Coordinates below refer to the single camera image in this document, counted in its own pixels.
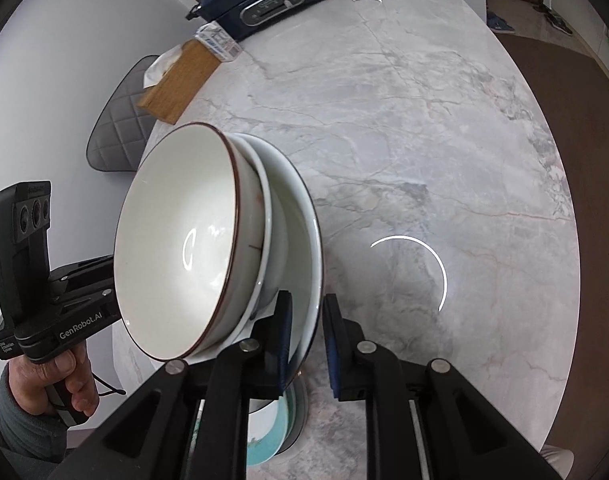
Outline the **person's left forearm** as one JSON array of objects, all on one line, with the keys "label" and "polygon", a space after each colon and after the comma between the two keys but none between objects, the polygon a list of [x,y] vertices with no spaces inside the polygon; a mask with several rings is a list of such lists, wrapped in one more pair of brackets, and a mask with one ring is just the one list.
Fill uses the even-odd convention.
[{"label": "person's left forearm", "polygon": [[67,426],[55,414],[30,415],[0,379],[0,479],[47,479],[65,457]]}]

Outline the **person's left hand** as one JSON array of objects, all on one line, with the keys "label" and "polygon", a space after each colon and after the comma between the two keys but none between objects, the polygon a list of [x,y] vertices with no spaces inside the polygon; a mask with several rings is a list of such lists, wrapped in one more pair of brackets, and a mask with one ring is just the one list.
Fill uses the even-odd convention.
[{"label": "person's left hand", "polygon": [[65,382],[76,411],[91,417],[98,407],[99,396],[85,342],[42,364],[32,363],[26,356],[16,356],[7,366],[10,392],[20,408],[30,415],[53,411],[46,388],[58,382]]}]

